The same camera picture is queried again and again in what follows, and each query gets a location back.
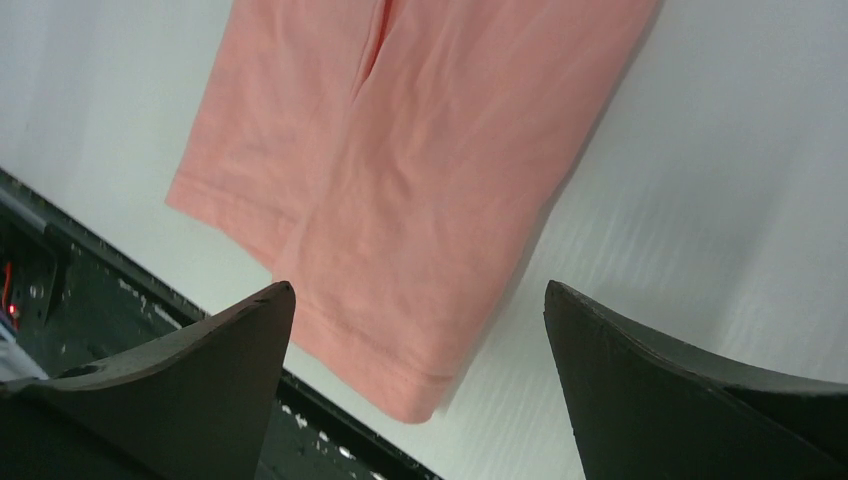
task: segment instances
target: white backdrop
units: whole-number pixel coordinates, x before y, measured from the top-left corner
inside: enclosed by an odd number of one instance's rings
[[[228,9],[0,0],[0,165],[211,311],[270,279],[163,204]],[[848,2],[668,1],[430,422],[393,422],[297,348],[286,366],[449,479],[582,476],[551,278],[708,350],[848,382],[846,152]]]

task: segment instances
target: stitching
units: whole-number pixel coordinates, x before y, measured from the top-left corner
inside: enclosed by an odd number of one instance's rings
[[[297,308],[304,309],[313,313],[313,318],[320,322],[324,328],[333,330],[337,333],[355,336],[358,340],[362,342],[365,347],[372,350],[372,352],[376,354],[375,358],[378,359],[384,367],[388,368],[389,370],[392,370],[398,377],[400,377],[400,379],[406,381],[409,384],[425,387],[439,387],[440,384],[448,383],[451,381],[451,379],[453,379],[452,375],[435,375],[424,372],[410,365],[408,362],[399,358],[397,355],[390,353],[385,348],[374,343],[374,341],[367,335],[365,335],[364,332],[362,332],[361,330],[357,329],[352,325],[341,323],[338,320],[335,320],[333,317],[325,314],[321,309],[316,308],[314,305],[312,305],[308,301],[303,300],[302,298],[298,298]],[[420,377],[419,379],[417,379],[419,381],[415,381],[416,379],[410,378],[410,373],[412,373],[414,376]]]
[[[204,192],[202,189],[198,188],[196,185],[202,185],[206,188],[209,188],[210,190],[213,190],[214,193],[209,194],[209,192]],[[203,197],[205,199],[212,200],[213,202],[219,202],[219,201],[223,200],[223,201],[229,202],[229,203],[237,203],[239,201],[242,201],[242,202],[245,202],[245,203],[249,203],[252,207],[259,207],[260,209],[265,210],[272,215],[276,215],[276,216],[280,217],[279,218],[280,220],[285,220],[285,221],[292,222],[292,223],[295,222],[294,218],[292,218],[291,215],[280,210],[279,208],[272,207],[270,205],[267,205],[267,204],[264,204],[264,203],[261,203],[261,202],[257,202],[255,200],[252,200],[250,198],[245,197],[244,195],[240,195],[236,192],[224,191],[219,186],[215,185],[213,182],[208,182],[208,181],[200,178],[199,175],[188,172],[186,170],[180,170],[174,176],[174,182],[171,184],[171,187],[169,189],[169,193],[170,193],[170,191],[175,190],[175,189],[180,189],[180,190],[183,190],[183,191],[191,190],[189,192],[191,195]]]

